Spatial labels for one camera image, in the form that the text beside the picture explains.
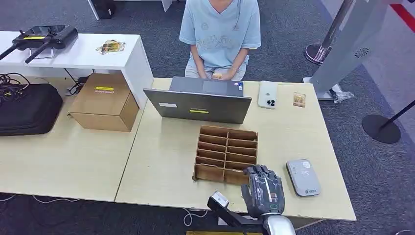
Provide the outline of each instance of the table leg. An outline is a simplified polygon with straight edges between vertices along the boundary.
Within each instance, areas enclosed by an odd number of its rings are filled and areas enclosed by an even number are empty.
[[[147,96],[143,88],[151,88],[153,73],[145,54],[141,38],[137,40],[125,67],[121,70],[140,109],[144,109]]]
[[[90,7],[91,7],[91,10],[92,10],[92,12],[93,12],[93,15],[95,16],[96,20],[98,21],[98,20],[99,20],[99,16],[98,16],[98,13],[97,13],[97,11],[96,11],[96,9],[95,9],[95,7],[94,7],[94,5],[93,5],[92,1],[91,1],[91,0],[87,0],[87,1],[88,1],[88,4],[89,4],[89,5],[90,5]]]

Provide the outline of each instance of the black bag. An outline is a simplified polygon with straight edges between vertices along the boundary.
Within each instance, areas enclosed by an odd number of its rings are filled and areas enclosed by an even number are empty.
[[[62,98],[50,84],[31,84],[24,96],[0,106],[0,136],[49,132],[62,107]]]

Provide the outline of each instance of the laptop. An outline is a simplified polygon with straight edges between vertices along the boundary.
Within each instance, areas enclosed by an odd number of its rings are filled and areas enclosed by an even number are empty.
[[[168,91],[143,91],[162,117],[242,124],[251,103],[243,87],[243,82],[173,77]]]

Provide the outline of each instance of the wooden organizer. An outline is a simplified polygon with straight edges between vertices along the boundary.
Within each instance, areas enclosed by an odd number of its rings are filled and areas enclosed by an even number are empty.
[[[247,184],[243,169],[256,164],[258,133],[214,126],[200,128],[193,180]]]

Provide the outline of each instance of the person's hand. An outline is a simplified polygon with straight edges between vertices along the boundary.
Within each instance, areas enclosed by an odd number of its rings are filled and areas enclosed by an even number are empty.
[[[199,74],[200,78],[203,78],[203,79],[208,78],[208,76],[206,75],[206,72],[204,70],[203,71],[198,71],[198,74]]]
[[[214,73],[212,75],[212,78],[217,79],[217,80],[231,80],[234,76],[235,76],[234,70],[228,70],[228,72],[225,74]]]
[[[281,178],[264,165],[252,165],[244,170],[249,176],[249,185],[242,185],[250,216],[258,218],[265,213],[282,214],[285,209]]]

